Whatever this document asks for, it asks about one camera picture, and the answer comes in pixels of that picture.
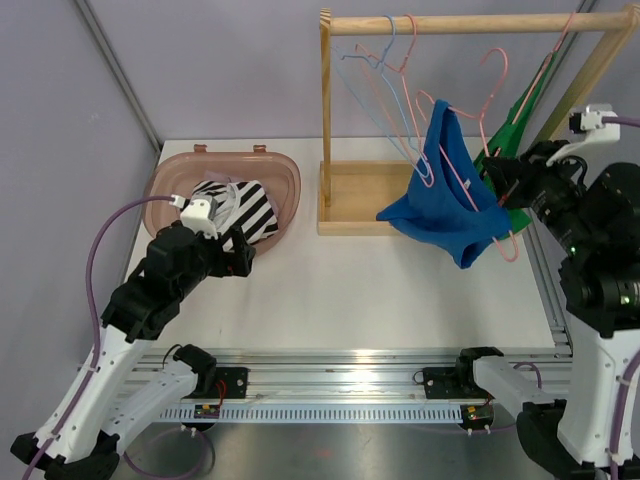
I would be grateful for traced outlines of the green tank top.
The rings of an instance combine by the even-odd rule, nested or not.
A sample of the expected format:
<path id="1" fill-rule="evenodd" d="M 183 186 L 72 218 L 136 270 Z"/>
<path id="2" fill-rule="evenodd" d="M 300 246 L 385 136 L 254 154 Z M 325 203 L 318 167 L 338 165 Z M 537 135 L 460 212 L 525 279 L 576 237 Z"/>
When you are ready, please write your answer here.
<path id="1" fill-rule="evenodd" d="M 518 110 L 522 100 L 524 99 L 525 93 L 528 90 L 529 86 L 527 87 L 527 89 L 525 89 L 522 95 L 512 105 L 511 109 L 507 114 L 505 121 L 488 142 L 488 151 L 490 156 L 497 155 L 499 157 L 514 157 L 517 155 L 518 149 L 520 147 L 520 143 L 522 141 L 526 127 L 530 121 L 530 117 L 532 115 L 533 109 L 536 105 L 536 102 L 542 91 L 542 88 L 546 82 L 550 69 L 555 63 L 555 60 L 553 61 L 549 70 L 546 72 L 545 76 L 543 77 L 543 82 L 537 86 L 535 93 L 530 98 L 529 104 L 525 107 L 525 109 L 522 112 L 522 115 L 519 117 L 519 120 L 514 125 L 511 124 L 512 119 L 514 118 L 516 111 Z M 486 173 L 484 172 L 484 168 L 483 168 L 484 159 L 485 159 L 485 152 L 483 150 L 481 151 L 481 153 L 478 154 L 478 156 L 474 160 L 474 166 L 480 178 L 483 180 L 483 183 L 493 193 L 495 193 L 490 180 L 487 178 Z M 519 234 L 531 223 L 530 217 L 526 213 L 524 213 L 524 211 L 521 209 L 508 210 L 508 214 L 512 223 L 512 232 L 514 234 Z"/>

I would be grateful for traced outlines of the mauve pink tank top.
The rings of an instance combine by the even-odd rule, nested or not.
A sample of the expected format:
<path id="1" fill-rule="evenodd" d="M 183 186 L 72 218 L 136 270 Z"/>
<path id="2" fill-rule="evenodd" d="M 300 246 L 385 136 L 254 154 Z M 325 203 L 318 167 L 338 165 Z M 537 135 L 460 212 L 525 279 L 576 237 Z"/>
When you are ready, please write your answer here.
<path id="1" fill-rule="evenodd" d="M 211 180 L 211 181 L 216 181 L 219 183 L 237 183 L 237 182 L 241 182 L 243 181 L 243 178 L 238 177 L 238 176 L 233 176 L 233 175 L 228 175 L 228 174 L 224 174 L 224 173 L 219 173 L 219 172 L 212 172 L 212 171 L 207 171 L 205 173 L 205 179 L 206 180 Z M 279 206 L 277 205 L 275 199 L 267 194 L 267 199 L 269 200 L 269 203 L 274 211 L 275 214 L 279 213 Z"/>

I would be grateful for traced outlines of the blue tank top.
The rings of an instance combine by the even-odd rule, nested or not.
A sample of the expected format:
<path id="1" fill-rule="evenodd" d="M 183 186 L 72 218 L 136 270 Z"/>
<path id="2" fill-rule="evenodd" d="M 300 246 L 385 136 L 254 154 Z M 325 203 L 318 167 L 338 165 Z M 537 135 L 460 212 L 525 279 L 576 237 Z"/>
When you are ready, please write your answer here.
<path id="1" fill-rule="evenodd" d="M 420 162 L 406 193 L 376 215 L 400 233 L 446 250 L 461 269 L 495 240 L 509 235 L 512 222 L 482 182 L 448 102 L 434 104 Z"/>

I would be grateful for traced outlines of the aluminium mounting rail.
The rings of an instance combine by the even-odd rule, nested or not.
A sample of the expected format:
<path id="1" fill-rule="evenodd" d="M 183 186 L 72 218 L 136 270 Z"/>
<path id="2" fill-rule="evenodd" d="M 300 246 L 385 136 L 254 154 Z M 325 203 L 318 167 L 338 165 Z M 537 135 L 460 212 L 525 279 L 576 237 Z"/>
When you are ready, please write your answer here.
<path id="1" fill-rule="evenodd" d="M 574 355 L 568 341 L 555 349 L 505 349 L 510 364 L 538 366 L 546 392 L 566 397 Z M 166 349 L 153 348 L 116 387 L 124 400 L 145 386 L 160 367 Z M 416 382 L 425 367 L 450 367 L 460 349 L 250 351 L 209 349 L 221 367 L 249 370 L 246 398 L 255 403 L 419 403 Z"/>

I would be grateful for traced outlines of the black white striped tank top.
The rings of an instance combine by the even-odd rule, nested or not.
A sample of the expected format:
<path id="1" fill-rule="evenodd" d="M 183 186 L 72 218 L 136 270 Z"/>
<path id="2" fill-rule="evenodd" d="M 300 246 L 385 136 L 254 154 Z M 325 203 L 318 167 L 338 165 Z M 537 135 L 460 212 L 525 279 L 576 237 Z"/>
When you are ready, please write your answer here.
<path id="1" fill-rule="evenodd" d="M 208 195 L 216 201 L 213 222 L 224 251 L 233 250 L 232 227 L 240 227 L 250 245 L 268 239 L 279 231 L 275 211 L 259 181 L 202 181 L 194 187 L 192 195 Z"/>

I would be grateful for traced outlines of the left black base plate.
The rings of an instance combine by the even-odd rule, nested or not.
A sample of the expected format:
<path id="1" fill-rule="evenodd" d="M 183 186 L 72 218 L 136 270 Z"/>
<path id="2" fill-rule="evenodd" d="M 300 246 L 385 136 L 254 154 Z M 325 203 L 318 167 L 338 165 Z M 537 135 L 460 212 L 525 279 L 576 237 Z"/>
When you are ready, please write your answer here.
<path id="1" fill-rule="evenodd" d="M 218 367 L 211 388 L 204 393 L 192 393 L 187 399 L 213 401 L 218 400 L 220 395 L 225 400 L 245 399 L 249 372 L 246 367 Z"/>

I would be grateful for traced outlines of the wooden clothes rack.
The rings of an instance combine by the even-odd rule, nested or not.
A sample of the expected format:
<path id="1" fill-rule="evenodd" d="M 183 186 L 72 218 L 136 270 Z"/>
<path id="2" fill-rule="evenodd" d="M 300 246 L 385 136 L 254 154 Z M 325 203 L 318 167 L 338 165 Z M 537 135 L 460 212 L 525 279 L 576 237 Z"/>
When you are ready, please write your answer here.
<path id="1" fill-rule="evenodd" d="M 411 167 L 404 161 L 332 160 L 331 41 L 339 36 L 525 34 L 599 32 L 602 37 L 548 117 L 537 137 L 556 138 L 569 112 L 585 102 L 639 27 L 639 7 L 618 13 L 514 14 L 396 17 L 335 17 L 320 13 L 322 147 L 317 231 L 325 236 L 393 236 L 376 213 L 401 195 Z"/>

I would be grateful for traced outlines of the blue wire hanger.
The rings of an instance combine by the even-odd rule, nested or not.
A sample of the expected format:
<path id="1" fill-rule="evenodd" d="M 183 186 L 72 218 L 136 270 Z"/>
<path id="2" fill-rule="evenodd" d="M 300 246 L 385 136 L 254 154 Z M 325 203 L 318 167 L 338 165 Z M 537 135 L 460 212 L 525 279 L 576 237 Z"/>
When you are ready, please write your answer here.
<path id="1" fill-rule="evenodd" d="M 390 37 L 386 41 L 386 44 L 389 42 L 391 38 L 391 26 L 389 21 L 385 18 L 388 26 L 390 27 Z M 362 44 L 370 53 L 380 56 L 386 44 L 383 46 L 382 51 L 379 53 L 375 53 L 370 51 L 363 43 Z M 397 107 L 393 101 L 391 93 L 389 92 L 386 85 L 382 82 L 380 75 L 373 71 L 366 74 L 365 67 L 366 64 L 362 65 L 362 61 L 358 59 L 353 59 L 352 55 L 355 55 L 354 47 L 351 50 L 347 51 L 339 46 L 333 46 L 331 48 L 332 59 L 336 61 L 335 70 L 338 74 L 339 78 L 343 81 L 347 91 L 354 97 L 357 104 L 362 108 L 365 112 L 366 116 L 372 121 L 372 123 L 377 127 L 379 133 L 383 135 L 383 137 L 388 140 L 391 145 L 400 153 L 401 158 L 406 162 L 407 160 L 404 158 L 404 151 L 401 149 L 399 142 L 395 139 L 391 127 L 386 119 L 386 116 L 383 113 L 375 95 L 374 91 L 371 88 L 371 81 L 375 82 L 375 87 L 378 93 L 381 94 L 381 98 L 384 100 L 385 106 L 388 109 L 389 113 L 399 125 L 399 130 L 402 135 L 405 135 L 404 126 L 402 125 L 402 120 L 400 114 L 398 113 Z M 412 52 L 415 43 L 411 42 L 409 47 L 412 46 Z M 391 53 L 391 50 L 387 56 L 386 62 L 392 68 L 398 68 L 405 59 L 407 52 L 406 50 L 403 59 L 400 64 L 397 66 L 393 66 L 389 63 L 388 56 Z M 414 107 L 411 105 L 412 98 L 410 93 L 408 92 L 408 87 L 405 80 L 405 73 L 408 67 L 408 61 L 406 63 L 406 67 L 404 69 L 404 74 L 400 75 L 399 73 L 395 73 L 393 70 L 388 70 L 386 74 L 391 80 L 392 84 L 396 88 L 399 93 L 400 100 L 404 105 L 405 113 L 408 116 L 409 120 L 409 128 L 411 130 L 411 134 L 414 140 L 420 139 L 420 149 L 422 150 L 423 141 L 420 134 L 420 129 L 418 127 L 418 122 L 416 118 L 416 113 Z"/>

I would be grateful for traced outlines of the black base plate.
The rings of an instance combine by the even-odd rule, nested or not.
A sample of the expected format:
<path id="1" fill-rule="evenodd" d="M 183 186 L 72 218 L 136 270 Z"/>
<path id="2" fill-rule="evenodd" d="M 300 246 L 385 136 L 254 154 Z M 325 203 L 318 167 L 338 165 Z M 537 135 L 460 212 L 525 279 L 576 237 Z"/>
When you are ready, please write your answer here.
<path id="1" fill-rule="evenodd" d="M 427 399 L 453 400 L 468 397 L 454 367 L 425 367 L 421 373 Z"/>
<path id="2" fill-rule="evenodd" d="M 211 388 L 204 393 L 192 393 L 187 399 L 213 401 L 218 400 L 220 395 L 225 400 L 245 399 L 249 372 L 246 367 L 218 367 Z"/>

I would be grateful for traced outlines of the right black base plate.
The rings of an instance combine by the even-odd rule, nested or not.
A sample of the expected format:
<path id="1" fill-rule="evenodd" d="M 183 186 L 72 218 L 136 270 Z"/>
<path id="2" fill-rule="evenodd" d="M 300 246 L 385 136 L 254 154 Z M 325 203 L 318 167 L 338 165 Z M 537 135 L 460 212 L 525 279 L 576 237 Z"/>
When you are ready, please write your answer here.
<path id="1" fill-rule="evenodd" d="M 425 367 L 421 373 L 427 399 L 453 400 L 468 397 L 454 367 Z"/>

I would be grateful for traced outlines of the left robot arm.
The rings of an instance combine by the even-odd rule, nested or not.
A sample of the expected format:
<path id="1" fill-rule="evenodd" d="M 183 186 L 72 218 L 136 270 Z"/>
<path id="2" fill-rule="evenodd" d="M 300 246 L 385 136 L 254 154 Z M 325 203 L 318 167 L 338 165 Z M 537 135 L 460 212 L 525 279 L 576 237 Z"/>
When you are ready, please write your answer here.
<path id="1" fill-rule="evenodd" d="M 146 256 L 111 295 L 99 338 L 72 387 L 48 421 L 21 434 L 11 453 L 47 479 L 108 479 L 128 446 L 170 404 L 203 398 L 216 385 L 217 360 L 180 347 L 162 370 L 121 404 L 116 394 L 138 361 L 180 312 L 181 302 L 208 277 L 246 277 L 255 256 L 239 227 L 210 238 L 174 222 L 147 246 Z"/>

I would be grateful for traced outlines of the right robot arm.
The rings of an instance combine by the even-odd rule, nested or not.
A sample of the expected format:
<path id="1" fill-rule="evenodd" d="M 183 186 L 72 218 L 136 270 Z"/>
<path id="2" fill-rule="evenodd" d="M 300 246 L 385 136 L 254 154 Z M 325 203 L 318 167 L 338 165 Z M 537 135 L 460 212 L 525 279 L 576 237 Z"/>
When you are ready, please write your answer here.
<path id="1" fill-rule="evenodd" d="M 527 207 L 564 250 L 559 268 L 573 316 L 568 395 L 524 379 L 492 347 L 463 350 L 454 384 L 481 391 L 515 419 L 526 455 L 558 479 L 635 479 L 631 441 L 639 384 L 639 168 L 616 162 L 586 184 L 586 161 L 565 141 L 485 163 L 499 201 Z"/>

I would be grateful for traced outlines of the pink plastic basin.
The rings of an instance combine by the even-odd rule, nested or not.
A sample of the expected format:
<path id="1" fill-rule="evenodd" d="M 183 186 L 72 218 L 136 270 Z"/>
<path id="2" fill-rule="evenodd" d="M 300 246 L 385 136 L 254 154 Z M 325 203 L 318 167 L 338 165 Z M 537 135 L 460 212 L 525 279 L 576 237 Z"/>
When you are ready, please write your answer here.
<path id="1" fill-rule="evenodd" d="M 251 152 L 208 152 L 204 145 L 196 144 L 191 152 L 173 155 L 159 164 L 147 194 L 170 197 L 176 194 L 189 199 L 197 184 L 208 181 L 207 171 L 238 176 L 243 181 L 259 181 L 266 194 L 275 199 L 279 206 L 276 214 L 279 231 L 253 245 L 258 254 L 273 248 L 284 236 L 299 206 L 301 176 L 297 164 L 286 155 L 267 151 L 263 145 L 256 145 Z M 150 235 L 179 220 L 180 210 L 170 201 L 156 201 L 145 207 L 143 222 Z"/>

